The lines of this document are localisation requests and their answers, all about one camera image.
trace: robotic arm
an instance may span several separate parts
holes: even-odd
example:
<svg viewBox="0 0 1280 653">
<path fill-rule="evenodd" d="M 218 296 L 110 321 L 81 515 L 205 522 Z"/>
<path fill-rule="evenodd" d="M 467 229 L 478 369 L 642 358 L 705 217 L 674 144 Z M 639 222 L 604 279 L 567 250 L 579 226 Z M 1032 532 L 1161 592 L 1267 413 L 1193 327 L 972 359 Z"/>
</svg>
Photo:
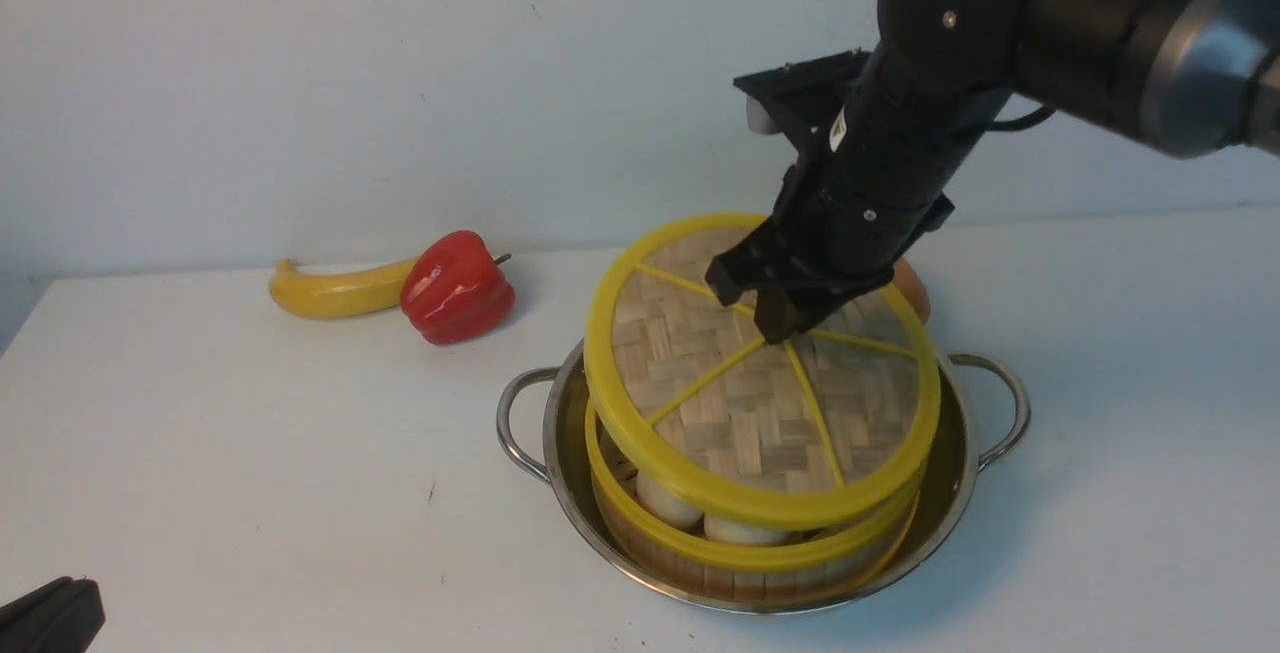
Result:
<svg viewBox="0 0 1280 653">
<path fill-rule="evenodd" d="M 1280 156 L 1280 0 L 878 0 L 881 42 L 745 76 L 748 120 L 799 151 L 768 220 L 707 271 L 758 292 L 768 343 L 892 280 L 954 210 L 989 132 L 1065 111 L 1172 157 Z M 1012 93 L 1043 108 L 996 117 Z"/>
</svg>

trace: steamer basket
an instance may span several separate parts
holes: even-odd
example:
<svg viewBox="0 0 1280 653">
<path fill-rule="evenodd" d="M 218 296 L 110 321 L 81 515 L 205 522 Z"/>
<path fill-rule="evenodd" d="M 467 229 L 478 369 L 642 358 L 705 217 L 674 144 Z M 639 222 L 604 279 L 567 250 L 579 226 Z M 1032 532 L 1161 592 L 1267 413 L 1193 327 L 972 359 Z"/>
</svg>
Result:
<svg viewBox="0 0 1280 653">
<path fill-rule="evenodd" d="M 645 511 L 636 502 L 636 467 L 608 433 L 599 430 L 590 402 L 585 415 L 591 485 L 604 525 L 634 561 L 703 595 L 785 603 L 837 583 L 870 580 L 896 553 L 915 512 L 920 476 L 858 520 L 823 531 L 795 533 L 786 545 L 714 543 L 666 526 Z M 595 475 L 602 466 L 608 474 Z M 643 526 L 631 522 L 645 519 Z"/>
<path fill-rule="evenodd" d="M 754 298 L 723 307 L 703 280 L 710 260 L 762 220 L 681 220 L 613 264 L 584 341 L 599 423 L 668 493 L 728 521 L 808 533 L 874 517 L 891 502 L 901 512 L 937 430 L 928 334 L 886 287 L 810 334 L 765 346 Z M 603 464 L 593 471 L 614 480 Z M 628 526 L 669 538 L 623 498 L 635 503 L 616 497 L 613 511 Z"/>
</svg>

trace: woven bamboo lid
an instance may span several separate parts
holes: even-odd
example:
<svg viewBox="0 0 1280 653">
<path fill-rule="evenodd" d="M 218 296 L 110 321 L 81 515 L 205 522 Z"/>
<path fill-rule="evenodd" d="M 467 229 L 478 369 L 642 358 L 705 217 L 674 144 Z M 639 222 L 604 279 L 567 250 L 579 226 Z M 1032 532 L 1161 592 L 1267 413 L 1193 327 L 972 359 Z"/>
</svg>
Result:
<svg viewBox="0 0 1280 653">
<path fill-rule="evenodd" d="M 763 216 L 695 216 L 628 248 L 584 344 L 600 423 L 636 467 L 712 515 L 785 530 L 849 521 L 906 484 L 937 429 L 932 346 L 888 287 L 765 346 L 754 297 L 723 309 L 709 261 Z"/>
</svg>

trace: white label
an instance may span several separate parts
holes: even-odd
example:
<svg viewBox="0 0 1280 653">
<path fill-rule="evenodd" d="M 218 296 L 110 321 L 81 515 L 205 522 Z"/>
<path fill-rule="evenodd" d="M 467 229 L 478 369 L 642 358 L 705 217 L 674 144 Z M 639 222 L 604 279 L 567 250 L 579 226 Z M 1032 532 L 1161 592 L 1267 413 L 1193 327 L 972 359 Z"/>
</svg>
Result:
<svg viewBox="0 0 1280 653">
<path fill-rule="evenodd" d="M 831 152 L 836 152 L 840 142 L 845 140 L 845 106 L 840 108 L 840 114 L 836 115 L 836 123 L 831 124 L 831 134 L 827 138 L 831 141 Z"/>
</svg>

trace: pot handle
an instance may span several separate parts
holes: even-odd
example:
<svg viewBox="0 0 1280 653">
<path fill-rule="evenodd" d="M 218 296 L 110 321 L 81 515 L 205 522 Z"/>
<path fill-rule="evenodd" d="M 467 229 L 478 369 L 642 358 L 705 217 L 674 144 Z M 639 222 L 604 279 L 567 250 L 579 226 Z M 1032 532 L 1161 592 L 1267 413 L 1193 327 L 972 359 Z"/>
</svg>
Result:
<svg viewBox="0 0 1280 653">
<path fill-rule="evenodd" d="M 1006 453 L 1018 446 L 1023 435 L 1027 434 L 1027 426 L 1032 423 L 1032 401 L 1027 394 L 1027 387 L 1023 385 L 1018 374 L 1000 361 L 978 356 L 978 353 L 951 353 L 951 362 L 957 366 L 992 371 L 1009 387 L 1009 392 L 1014 394 L 1014 426 L 1009 430 L 1009 435 L 1004 440 L 978 456 L 978 472 L 982 472 L 987 470 L 987 466 L 1004 458 Z"/>
<path fill-rule="evenodd" d="M 507 389 L 502 392 L 502 398 L 498 399 L 498 440 L 502 442 L 502 449 L 507 452 L 508 458 L 515 461 L 529 475 L 547 484 L 552 481 L 547 466 L 530 456 L 530 453 L 526 453 L 525 448 L 521 448 L 516 443 L 516 435 L 511 433 L 511 405 L 516 402 L 516 396 L 524 389 L 535 383 L 550 383 L 556 380 L 557 375 L 559 375 L 559 369 L 535 369 L 522 373 L 507 384 Z"/>
</svg>

